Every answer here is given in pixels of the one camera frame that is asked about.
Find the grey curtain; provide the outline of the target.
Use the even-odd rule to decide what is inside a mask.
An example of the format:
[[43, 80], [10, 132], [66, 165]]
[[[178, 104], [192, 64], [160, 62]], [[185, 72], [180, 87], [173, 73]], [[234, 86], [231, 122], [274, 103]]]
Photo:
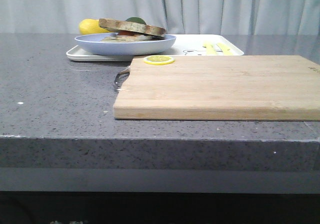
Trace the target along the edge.
[[138, 16], [177, 34], [318, 35], [320, 0], [0, 0], [3, 33], [77, 33], [86, 18]]

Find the yellow plastic fork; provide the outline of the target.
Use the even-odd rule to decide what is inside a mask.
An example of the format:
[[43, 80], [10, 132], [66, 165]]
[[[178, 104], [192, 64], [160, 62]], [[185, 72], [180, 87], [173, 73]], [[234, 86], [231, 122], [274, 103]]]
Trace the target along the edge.
[[211, 42], [204, 41], [202, 46], [205, 48], [207, 56], [210, 56], [210, 55], [217, 56], [217, 52]]

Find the yellow lemon slice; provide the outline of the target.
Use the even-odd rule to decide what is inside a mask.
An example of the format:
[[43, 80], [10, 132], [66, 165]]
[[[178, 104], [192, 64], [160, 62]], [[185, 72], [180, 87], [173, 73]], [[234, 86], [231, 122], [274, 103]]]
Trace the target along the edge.
[[171, 64], [175, 59], [167, 55], [150, 55], [143, 58], [144, 63], [151, 65], [166, 65]]

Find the white bear tray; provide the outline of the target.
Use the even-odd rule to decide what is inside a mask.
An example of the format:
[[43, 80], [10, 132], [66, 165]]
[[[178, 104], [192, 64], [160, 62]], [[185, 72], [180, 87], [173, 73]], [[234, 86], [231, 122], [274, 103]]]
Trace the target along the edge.
[[[231, 48], [233, 55], [244, 55], [244, 52], [233, 45], [221, 35], [215, 34], [173, 34], [176, 36], [176, 41], [173, 46], [161, 53], [160, 55], [191, 55], [201, 56], [206, 55], [206, 49], [203, 47], [204, 41], [209, 41], [213, 44], [218, 56], [224, 56], [220, 48], [217, 46], [218, 42], [224, 43]], [[127, 55], [98, 55], [92, 54], [79, 45], [66, 52], [67, 57], [72, 61], [120, 61], [130, 62], [134, 56]]]

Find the yellow plastic knife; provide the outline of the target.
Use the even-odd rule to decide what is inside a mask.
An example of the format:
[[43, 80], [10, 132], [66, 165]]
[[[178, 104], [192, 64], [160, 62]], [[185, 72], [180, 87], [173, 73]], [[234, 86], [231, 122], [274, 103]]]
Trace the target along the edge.
[[221, 42], [218, 42], [216, 45], [220, 48], [220, 50], [222, 51], [223, 55], [225, 55], [225, 56], [233, 55], [233, 53], [231, 51], [231, 48], [228, 45], [226, 45], [224, 43], [221, 43]]

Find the front yellow lemon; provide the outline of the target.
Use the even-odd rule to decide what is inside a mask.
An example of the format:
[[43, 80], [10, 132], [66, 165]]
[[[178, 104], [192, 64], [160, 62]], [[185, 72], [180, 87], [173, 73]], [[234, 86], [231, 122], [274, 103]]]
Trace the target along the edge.
[[84, 19], [79, 23], [78, 29], [82, 35], [110, 32], [99, 26], [98, 19]]

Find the light blue plate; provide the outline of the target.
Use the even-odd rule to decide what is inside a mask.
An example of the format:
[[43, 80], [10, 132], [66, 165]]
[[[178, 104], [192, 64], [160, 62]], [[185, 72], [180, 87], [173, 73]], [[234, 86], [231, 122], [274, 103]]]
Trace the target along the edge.
[[77, 45], [82, 49], [98, 55], [147, 55], [161, 53], [171, 48], [176, 40], [176, 36], [166, 34], [163, 39], [153, 39], [151, 41], [133, 42], [106, 42], [104, 38], [112, 36], [113, 33], [97, 33], [80, 35], [75, 37]]

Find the fried egg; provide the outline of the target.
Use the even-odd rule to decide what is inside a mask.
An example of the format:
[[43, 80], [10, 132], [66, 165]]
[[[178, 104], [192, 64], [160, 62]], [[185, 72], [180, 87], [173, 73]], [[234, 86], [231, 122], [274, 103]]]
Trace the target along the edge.
[[151, 35], [142, 34], [133, 31], [119, 31], [116, 35], [110, 37], [113, 40], [125, 40], [125, 41], [139, 41], [139, 40], [151, 40]]

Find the green lime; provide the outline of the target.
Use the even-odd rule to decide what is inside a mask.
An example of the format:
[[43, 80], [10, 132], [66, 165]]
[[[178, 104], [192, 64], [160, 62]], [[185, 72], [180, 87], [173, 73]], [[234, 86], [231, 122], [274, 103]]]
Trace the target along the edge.
[[144, 25], [147, 24], [142, 18], [137, 17], [137, 16], [129, 17], [129, 18], [127, 18], [125, 21], [131, 22], [131, 23], [144, 24]]

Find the bread slice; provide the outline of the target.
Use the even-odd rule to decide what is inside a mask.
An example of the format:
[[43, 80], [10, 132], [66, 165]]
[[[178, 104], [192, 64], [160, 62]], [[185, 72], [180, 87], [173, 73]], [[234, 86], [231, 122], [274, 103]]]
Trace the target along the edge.
[[147, 41], [152, 40], [153, 37], [150, 35], [138, 35], [138, 36], [107, 36], [101, 41], [103, 42], [136, 42], [136, 41]]
[[100, 18], [98, 20], [99, 27], [109, 31], [131, 31], [152, 36], [164, 37], [166, 30], [162, 27], [141, 24], [131, 21], [116, 20], [110, 18]]

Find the wooden cutting board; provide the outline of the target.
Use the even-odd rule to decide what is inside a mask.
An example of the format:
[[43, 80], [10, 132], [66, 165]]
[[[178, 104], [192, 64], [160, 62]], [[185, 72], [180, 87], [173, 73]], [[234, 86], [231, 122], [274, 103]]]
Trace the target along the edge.
[[298, 55], [175, 56], [132, 60], [117, 119], [317, 121], [320, 66]]

